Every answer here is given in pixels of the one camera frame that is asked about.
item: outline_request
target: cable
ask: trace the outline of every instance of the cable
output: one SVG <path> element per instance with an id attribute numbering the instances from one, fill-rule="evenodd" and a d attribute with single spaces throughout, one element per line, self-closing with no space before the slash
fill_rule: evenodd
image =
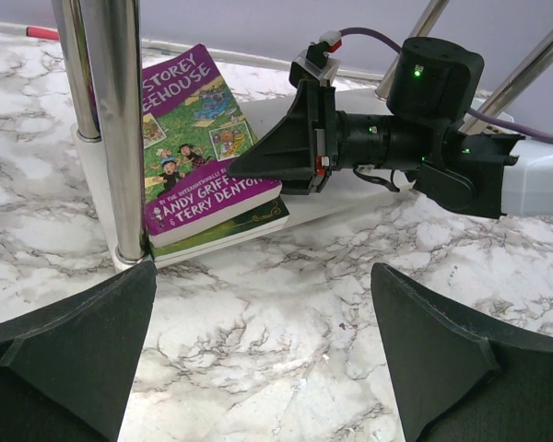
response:
<path id="1" fill-rule="evenodd" d="M 490 117 L 489 115 L 481 113 L 475 109 L 469 109 L 467 113 L 477 118 L 478 120 L 481 120 L 482 122 L 487 122 L 489 124 L 493 124 L 494 126 L 503 127 L 504 129 L 508 129 L 510 131 L 515 131 L 520 134 L 528 135 L 531 138 L 535 138 L 539 141 L 543 141 L 545 143 L 549 143 L 553 145 L 553 134 L 548 134 L 546 132 L 533 129 L 532 127 L 528 127 L 523 124 L 518 124 L 516 122 L 505 122 L 504 120 L 500 120 L 499 118 L 495 118 L 495 117 Z"/>
<path id="2" fill-rule="evenodd" d="M 399 188 L 394 183 L 395 170 L 391 171 L 391 177 L 389 180 L 386 180 L 382 177 L 372 177 L 371 175 L 365 175 L 364 173 L 359 172 L 358 167 L 354 167 L 352 169 L 352 173 L 354 173 L 361 180 L 365 180 L 366 182 L 370 182 L 371 184 L 378 184 L 380 186 L 383 186 L 389 192 L 399 192 Z"/>
<path id="3" fill-rule="evenodd" d="M 366 35 L 368 37 L 373 37 L 374 39 L 382 43 L 385 43 L 387 46 L 389 46 L 397 53 L 400 53 L 402 50 L 399 44 L 397 44 L 395 41 L 391 40 L 389 37 L 387 37 L 386 35 L 380 33 L 378 30 L 375 30 L 375 29 L 344 28 L 344 29 L 341 29 L 339 32 L 342 37 L 346 35 Z M 532 127 L 528 127 L 516 122 L 505 122 L 504 120 L 500 120 L 499 118 L 495 118 L 495 117 L 490 117 L 472 108 L 469 108 L 467 113 L 473 116 L 474 118 L 481 120 L 482 122 L 493 124 L 494 126 L 503 127 L 504 129 L 515 131 L 519 134 L 527 135 L 538 141 L 542 141 L 543 143 L 548 143 L 550 145 L 553 145 L 553 134 L 548 134 L 546 132 L 542 132 Z"/>
<path id="4" fill-rule="evenodd" d="M 399 44 L 397 44 L 395 41 L 391 40 L 385 34 L 381 34 L 378 30 L 375 30 L 375 29 L 344 28 L 339 30 L 339 32 L 342 37 L 346 35 L 366 35 L 367 37 L 373 37 L 374 39 L 377 39 L 378 41 L 385 43 L 387 46 L 389 46 L 397 53 L 400 53 L 402 51 L 402 47 Z"/>

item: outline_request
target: robotic end effector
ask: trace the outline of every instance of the robotic end effector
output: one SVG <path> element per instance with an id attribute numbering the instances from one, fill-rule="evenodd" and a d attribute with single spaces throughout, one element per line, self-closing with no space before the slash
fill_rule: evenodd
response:
<path id="1" fill-rule="evenodd" d="M 291 65 L 297 95 L 287 115 L 229 167 L 232 177 L 281 180 L 283 193 L 320 192 L 340 169 L 399 170 L 443 208 L 499 218 L 504 169 L 518 134 L 458 131 L 475 96 L 483 58 L 449 41 L 407 39 L 387 107 L 393 115 L 335 109 L 335 36 L 312 44 Z"/>

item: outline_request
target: marble surface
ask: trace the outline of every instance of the marble surface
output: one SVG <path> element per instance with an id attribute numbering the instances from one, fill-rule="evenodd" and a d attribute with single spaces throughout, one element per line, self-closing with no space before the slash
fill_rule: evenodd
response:
<path id="1" fill-rule="evenodd" d="M 293 92 L 285 72 L 220 70 L 240 100 Z M 0 35 L 0 322 L 114 273 L 74 119 L 59 44 Z M 161 270 L 120 440 L 404 440 L 375 262 L 553 336 L 553 219 L 451 215 L 406 192 Z"/>

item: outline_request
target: metal rod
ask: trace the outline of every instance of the metal rod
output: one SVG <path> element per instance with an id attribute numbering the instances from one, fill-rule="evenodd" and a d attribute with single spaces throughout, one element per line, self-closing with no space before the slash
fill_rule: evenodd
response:
<path id="1" fill-rule="evenodd" d="M 479 111 L 497 117 L 553 63 L 553 30 L 479 107 Z M 471 117 L 461 127 L 466 134 L 479 134 L 488 124 Z"/>
<path id="2" fill-rule="evenodd" d="M 144 148 L 139 0 L 81 0 L 107 158 L 117 254 L 144 256 Z"/>
<path id="3" fill-rule="evenodd" d="M 87 141 L 99 141 L 99 119 L 80 4 L 78 0 L 52 0 L 52 5 L 76 111 L 78 134 Z"/>
<path id="4" fill-rule="evenodd" d="M 432 27 L 436 24 L 439 17 L 442 14 L 444 8 L 449 4 L 449 0 L 430 0 L 426 9 L 418 19 L 418 23 L 412 29 L 412 32 L 409 34 L 409 37 L 426 37 Z M 395 57 L 394 62 L 389 67 L 389 70 L 377 86 L 375 92 L 380 99 L 387 99 L 389 97 L 389 91 L 391 90 L 391 85 L 394 82 L 395 69 L 397 68 L 397 61 L 399 60 L 399 55 Z"/>

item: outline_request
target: book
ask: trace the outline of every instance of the book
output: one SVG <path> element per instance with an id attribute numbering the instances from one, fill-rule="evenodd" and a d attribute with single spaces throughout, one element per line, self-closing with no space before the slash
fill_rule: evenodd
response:
<path id="1" fill-rule="evenodd" d="M 287 222 L 288 215 L 283 201 L 276 198 L 193 237 L 164 247 L 152 247 L 151 254 L 156 262 L 178 262 L 278 230 Z"/>
<path id="2" fill-rule="evenodd" d="M 154 248 L 278 198 L 278 180 L 227 176 L 257 137 L 204 45 L 144 69 L 143 112 L 145 218 Z"/>

